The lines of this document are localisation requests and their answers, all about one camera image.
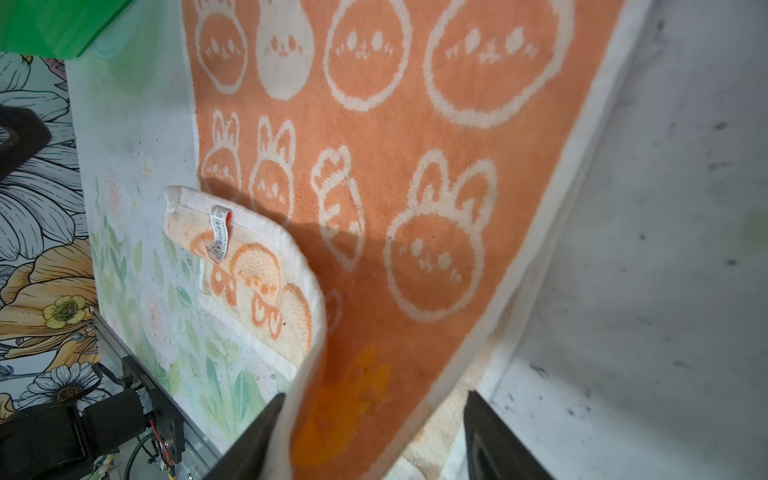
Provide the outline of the orange pink patterned towel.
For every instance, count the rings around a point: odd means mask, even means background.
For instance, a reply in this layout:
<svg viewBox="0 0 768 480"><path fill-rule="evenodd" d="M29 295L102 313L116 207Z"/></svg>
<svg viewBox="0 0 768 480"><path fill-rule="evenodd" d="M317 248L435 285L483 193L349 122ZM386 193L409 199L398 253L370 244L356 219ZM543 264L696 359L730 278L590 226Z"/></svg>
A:
<svg viewBox="0 0 768 480"><path fill-rule="evenodd" d="M264 479L378 479L543 247L646 1L185 1L166 236L293 369Z"/></svg>

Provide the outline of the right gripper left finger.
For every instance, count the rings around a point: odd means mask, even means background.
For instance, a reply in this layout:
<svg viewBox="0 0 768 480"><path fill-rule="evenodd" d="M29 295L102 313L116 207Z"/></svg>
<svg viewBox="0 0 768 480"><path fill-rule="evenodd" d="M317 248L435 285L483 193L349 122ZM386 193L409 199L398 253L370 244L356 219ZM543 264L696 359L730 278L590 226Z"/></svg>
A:
<svg viewBox="0 0 768 480"><path fill-rule="evenodd" d="M257 479L264 466L270 438L285 401L277 394L204 477L205 480Z"/></svg>

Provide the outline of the green plastic basket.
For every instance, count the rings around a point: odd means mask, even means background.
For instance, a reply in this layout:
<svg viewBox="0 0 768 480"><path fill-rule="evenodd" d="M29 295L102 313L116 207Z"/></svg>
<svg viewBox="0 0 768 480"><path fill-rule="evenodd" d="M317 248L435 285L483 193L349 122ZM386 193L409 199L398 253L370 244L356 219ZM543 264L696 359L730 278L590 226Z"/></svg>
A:
<svg viewBox="0 0 768 480"><path fill-rule="evenodd" d="M1 0L1 50L75 59L130 0Z"/></svg>

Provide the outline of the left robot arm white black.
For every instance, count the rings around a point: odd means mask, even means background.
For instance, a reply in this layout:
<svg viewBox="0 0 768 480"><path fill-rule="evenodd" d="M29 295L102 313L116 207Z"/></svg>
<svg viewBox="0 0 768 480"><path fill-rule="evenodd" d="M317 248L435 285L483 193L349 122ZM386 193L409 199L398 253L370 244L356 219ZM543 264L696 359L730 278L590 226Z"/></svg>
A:
<svg viewBox="0 0 768 480"><path fill-rule="evenodd" d="M1 108L1 178L46 147L51 133L36 113ZM98 457L113 452L149 426L141 396L127 388L79 410L75 400L33 406L1 425L3 479L81 479Z"/></svg>

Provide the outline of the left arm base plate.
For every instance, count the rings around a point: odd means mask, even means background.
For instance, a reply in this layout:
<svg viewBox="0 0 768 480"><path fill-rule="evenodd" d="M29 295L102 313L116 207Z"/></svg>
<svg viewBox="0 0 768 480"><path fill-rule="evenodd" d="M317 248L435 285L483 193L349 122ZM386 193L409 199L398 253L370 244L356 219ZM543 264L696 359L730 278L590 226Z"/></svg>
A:
<svg viewBox="0 0 768 480"><path fill-rule="evenodd" d="M169 478L175 479L185 450L184 418L174 401L132 356L121 359L124 377L142 399L149 427Z"/></svg>

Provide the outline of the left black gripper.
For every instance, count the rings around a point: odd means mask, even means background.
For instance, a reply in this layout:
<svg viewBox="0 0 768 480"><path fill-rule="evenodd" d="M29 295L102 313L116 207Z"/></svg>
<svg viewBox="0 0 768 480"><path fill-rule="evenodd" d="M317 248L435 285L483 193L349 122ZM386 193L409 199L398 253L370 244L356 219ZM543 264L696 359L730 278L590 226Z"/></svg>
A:
<svg viewBox="0 0 768 480"><path fill-rule="evenodd" d="M52 138L45 123L28 108L2 105L1 129L8 133L8 138L1 141L2 180L45 148Z"/></svg>

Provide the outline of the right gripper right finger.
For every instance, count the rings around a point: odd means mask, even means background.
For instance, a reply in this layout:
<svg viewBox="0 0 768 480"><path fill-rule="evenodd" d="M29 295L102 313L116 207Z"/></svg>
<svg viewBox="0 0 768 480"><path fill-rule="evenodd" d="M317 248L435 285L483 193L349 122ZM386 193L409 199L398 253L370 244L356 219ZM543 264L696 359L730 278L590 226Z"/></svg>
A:
<svg viewBox="0 0 768 480"><path fill-rule="evenodd" d="M477 391L468 392L463 421L469 479L553 480Z"/></svg>

